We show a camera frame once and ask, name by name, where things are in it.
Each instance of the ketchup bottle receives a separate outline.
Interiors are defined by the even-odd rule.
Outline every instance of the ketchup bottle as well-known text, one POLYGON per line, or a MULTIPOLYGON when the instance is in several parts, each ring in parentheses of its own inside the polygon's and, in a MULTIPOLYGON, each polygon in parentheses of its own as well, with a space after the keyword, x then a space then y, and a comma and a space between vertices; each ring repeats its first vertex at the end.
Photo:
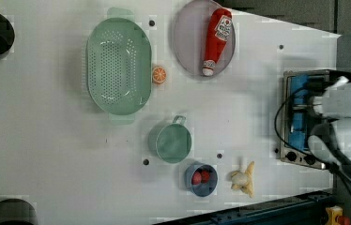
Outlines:
POLYGON ((213 12, 207 28, 205 61, 203 63, 205 76, 213 75, 214 67, 220 59, 231 32, 231 26, 232 15, 230 11, 219 8, 213 12))

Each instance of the mug handle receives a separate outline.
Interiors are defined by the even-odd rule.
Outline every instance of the mug handle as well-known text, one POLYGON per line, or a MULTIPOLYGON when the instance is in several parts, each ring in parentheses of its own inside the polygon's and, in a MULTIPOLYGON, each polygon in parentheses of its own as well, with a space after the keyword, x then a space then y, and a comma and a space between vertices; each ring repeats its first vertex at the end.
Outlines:
POLYGON ((175 119, 173 120, 173 124, 184 125, 184 124, 185 124, 185 120, 187 120, 187 118, 185 118, 185 116, 176 115, 176 116, 175 116, 175 119))

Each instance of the green colander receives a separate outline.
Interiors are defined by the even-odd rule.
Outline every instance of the green colander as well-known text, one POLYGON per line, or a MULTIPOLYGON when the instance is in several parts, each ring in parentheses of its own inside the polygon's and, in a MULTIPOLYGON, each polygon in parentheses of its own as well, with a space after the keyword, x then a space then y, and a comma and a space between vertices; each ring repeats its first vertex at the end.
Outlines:
POLYGON ((131 121, 151 93, 149 39, 130 10, 112 7, 87 42, 87 77, 91 97, 112 120, 131 121))

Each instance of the white robot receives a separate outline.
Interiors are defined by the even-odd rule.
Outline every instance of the white robot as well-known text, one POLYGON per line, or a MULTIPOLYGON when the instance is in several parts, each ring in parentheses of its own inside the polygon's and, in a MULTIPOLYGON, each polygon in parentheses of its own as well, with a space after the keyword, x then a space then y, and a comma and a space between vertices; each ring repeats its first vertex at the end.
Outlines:
POLYGON ((311 153, 335 167, 351 183, 351 82, 341 77, 312 101, 314 113, 337 119, 317 125, 308 139, 311 153))

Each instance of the blue bowl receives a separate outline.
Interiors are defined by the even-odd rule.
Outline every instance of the blue bowl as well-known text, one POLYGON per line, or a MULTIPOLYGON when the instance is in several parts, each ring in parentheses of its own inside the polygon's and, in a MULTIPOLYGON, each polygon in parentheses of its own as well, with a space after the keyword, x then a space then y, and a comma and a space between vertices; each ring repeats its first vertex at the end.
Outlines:
POLYGON ((213 193, 216 189, 218 181, 218 176, 216 170, 210 166, 203 163, 196 162, 185 171, 185 186, 192 191, 195 195, 199 197, 206 197, 213 193), (199 185, 192 184, 193 174, 198 171, 208 171, 210 173, 210 179, 206 183, 201 183, 199 185))

